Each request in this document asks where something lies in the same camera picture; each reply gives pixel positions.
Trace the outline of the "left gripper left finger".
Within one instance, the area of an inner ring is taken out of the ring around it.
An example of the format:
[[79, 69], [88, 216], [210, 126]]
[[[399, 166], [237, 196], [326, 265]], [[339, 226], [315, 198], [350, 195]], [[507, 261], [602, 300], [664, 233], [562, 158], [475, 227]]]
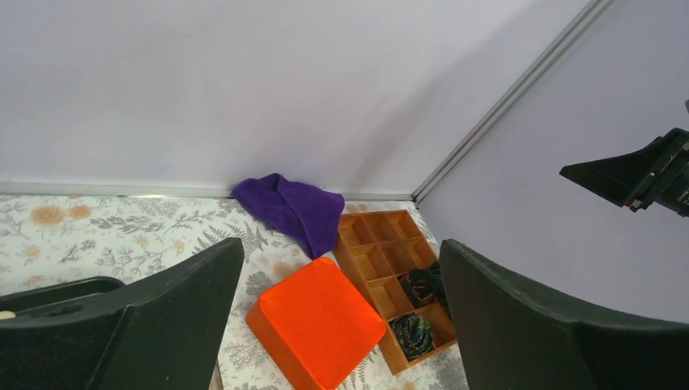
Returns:
[[244, 256], [228, 238], [114, 291], [11, 312], [2, 388], [208, 388]]

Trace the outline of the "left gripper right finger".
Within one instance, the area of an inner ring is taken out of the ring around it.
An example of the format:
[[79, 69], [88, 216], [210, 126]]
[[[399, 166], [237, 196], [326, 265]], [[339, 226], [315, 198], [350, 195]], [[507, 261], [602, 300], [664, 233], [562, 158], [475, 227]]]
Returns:
[[472, 389], [685, 389], [688, 326], [612, 310], [452, 239], [439, 263]]

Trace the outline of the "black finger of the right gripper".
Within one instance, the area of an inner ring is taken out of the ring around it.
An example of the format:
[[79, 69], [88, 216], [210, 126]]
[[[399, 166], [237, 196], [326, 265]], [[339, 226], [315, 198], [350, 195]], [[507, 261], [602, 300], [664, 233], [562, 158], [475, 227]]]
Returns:
[[673, 128], [633, 153], [565, 166], [560, 175], [620, 207], [688, 206], [688, 132]]

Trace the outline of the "orange box lid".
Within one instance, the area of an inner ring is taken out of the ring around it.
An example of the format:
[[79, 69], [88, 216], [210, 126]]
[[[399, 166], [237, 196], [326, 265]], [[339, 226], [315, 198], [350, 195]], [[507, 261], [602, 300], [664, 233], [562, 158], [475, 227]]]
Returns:
[[295, 389], [335, 389], [381, 341], [386, 325], [330, 258], [261, 294], [246, 323]]

